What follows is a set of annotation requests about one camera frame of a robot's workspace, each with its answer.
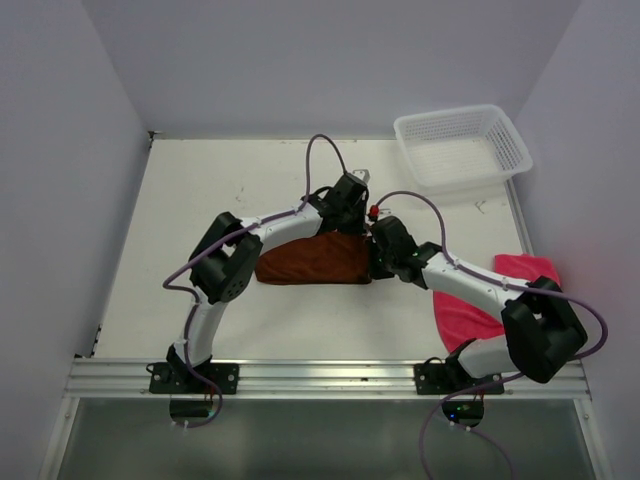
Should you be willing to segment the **brown towel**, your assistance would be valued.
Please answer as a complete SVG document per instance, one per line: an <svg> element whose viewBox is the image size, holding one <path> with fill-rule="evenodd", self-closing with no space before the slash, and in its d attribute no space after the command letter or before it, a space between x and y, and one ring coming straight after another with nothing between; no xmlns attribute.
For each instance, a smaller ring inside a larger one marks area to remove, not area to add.
<svg viewBox="0 0 640 480"><path fill-rule="evenodd" d="M294 240L261 255L255 275L269 285L369 284L369 246L339 232Z"/></svg>

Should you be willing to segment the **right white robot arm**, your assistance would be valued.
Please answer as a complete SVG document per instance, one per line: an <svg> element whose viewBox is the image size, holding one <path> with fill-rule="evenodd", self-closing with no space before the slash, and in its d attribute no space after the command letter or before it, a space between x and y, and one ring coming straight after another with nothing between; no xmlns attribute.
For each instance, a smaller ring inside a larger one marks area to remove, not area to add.
<svg viewBox="0 0 640 480"><path fill-rule="evenodd" d="M519 372L547 383L586 344L588 336L553 280L501 277L449 258L442 246L417 244L404 224L389 216L371 226L374 264L387 276L423 290L455 297L498 321L502 335L472 338L444 360L451 389L468 392L481 378Z"/></svg>

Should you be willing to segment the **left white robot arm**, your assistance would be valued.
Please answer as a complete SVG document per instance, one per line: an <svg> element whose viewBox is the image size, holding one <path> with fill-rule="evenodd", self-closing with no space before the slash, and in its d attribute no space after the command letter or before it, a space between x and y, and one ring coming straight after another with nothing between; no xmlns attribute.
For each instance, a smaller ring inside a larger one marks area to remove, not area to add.
<svg viewBox="0 0 640 480"><path fill-rule="evenodd" d="M251 279L285 286L370 282L368 181L366 170L345 172L284 211L247 218L223 212L214 219L187 264L163 283L176 291L176 279L188 274L183 290L192 297L166 357L175 384L193 393L220 382L211 365L213 339Z"/></svg>

